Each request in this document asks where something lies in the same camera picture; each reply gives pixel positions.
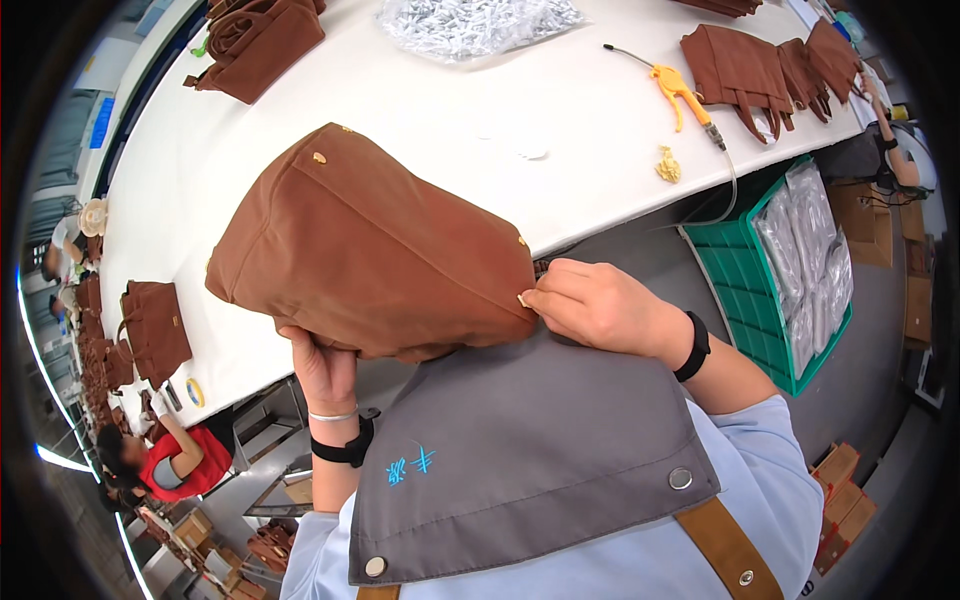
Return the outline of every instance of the factory floor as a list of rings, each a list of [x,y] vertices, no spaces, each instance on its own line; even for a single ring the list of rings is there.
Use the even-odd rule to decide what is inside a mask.
[[[794,432],[809,463],[820,459],[833,442],[846,441],[861,453],[854,482],[863,483],[890,444],[910,400],[898,393],[904,314],[904,252],[900,221],[894,217],[894,264],[881,268],[853,265],[853,316],[827,362],[798,397],[787,399]],[[654,293],[701,316],[711,333],[729,341],[720,312],[694,256],[674,228],[650,230],[673,215],[654,213],[597,234],[564,256],[587,262],[611,262],[646,284]],[[381,409],[392,401],[412,368],[396,361],[362,364],[357,392],[361,404]],[[268,401],[268,410],[293,414],[287,388]],[[244,511],[284,469],[309,451],[308,433],[300,431],[254,463],[250,470],[204,499],[204,512],[224,543],[245,552],[254,523]],[[289,502],[274,491],[265,504]],[[258,582],[274,595],[278,584]]]

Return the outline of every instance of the metal stud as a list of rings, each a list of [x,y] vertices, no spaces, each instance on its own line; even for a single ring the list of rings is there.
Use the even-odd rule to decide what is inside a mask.
[[[383,575],[384,571],[387,570],[387,561],[384,560],[382,556],[374,556],[367,561],[367,565],[364,567],[364,570],[370,577],[379,577],[380,575]]]
[[[677,467],[670,471],[667,481],[674,490],[686,490],[693,483],[693,473],[687,468]]]

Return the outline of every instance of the plastic bag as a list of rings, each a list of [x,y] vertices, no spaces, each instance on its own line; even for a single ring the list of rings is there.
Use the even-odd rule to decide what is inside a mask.
[[[787,215],[797,240],[804,287],[812,292],[823,278],[837,229],[816,163],[808,160],[791,168],[786,172],[786,184],[790,190]]]
[[[447,64],[504,53],[588,23],[570,0],[384,0],[380,28]]]
[[[790,193],[786,186],[783,186],[754,217],[754,229],[766,252],[767,262],[771,266],[774,283],[780,295],[783,317],[787,321],[804,298],[800,255],[786,212],[789,203]]]
[[[824,280],[828,283],[829,288],[828,314],[831,327],[830,334],[832,335],[843,323],[847,305],[853,298],[853,265],[850,262],[847,236],[844,235],[842,229],[837,231],[836,242],[830,250]]]
[[[790,336],[790,347],[793,350],[794,379],[804,376],[806,366],[813,358],[813,302],[811,294],[807,294],[794,313],[793,319],[787,324],[787,333]]]

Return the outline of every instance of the person's hand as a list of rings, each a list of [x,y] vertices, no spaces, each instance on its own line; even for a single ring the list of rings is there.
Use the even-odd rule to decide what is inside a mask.
[[[318,348],[302,327],[288,325],[279,333],[293,343],[294,372],[310,412],[336,417],[353,410],[356,406],[353,394],[357,378],[356,352]]]
[[[522,297],[551,331],[584,346],[653,356],[673,371],[693,348],[686,314],[607,263],[557,258]]]
[[[167,408],[167,403],[160,391],[154,391],[154,395],[150,398],[150,408],[154,411],[157,419],[164,415],[170,415],[170,409]]]

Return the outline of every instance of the black wristband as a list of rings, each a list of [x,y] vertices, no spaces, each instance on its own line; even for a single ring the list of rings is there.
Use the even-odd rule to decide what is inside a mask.
[[[310,438],[310,449],[318,457],[330,463],[349,463],[353,468],[363,466],[363,459],[367,456],[367,448],[373,441],[373,420],[380,415],[376,411],[369,419],[360,417],[360,435],[346,443],[344,447],[321,444]]]
[[[710,354],[710,336],[707,326],[692,311],[686,311],[686,316],[693,322],[693,348],[684,365],[673,372],[677,381],[681,383],[697,374],[697,371],[704,366],[707,355]]]

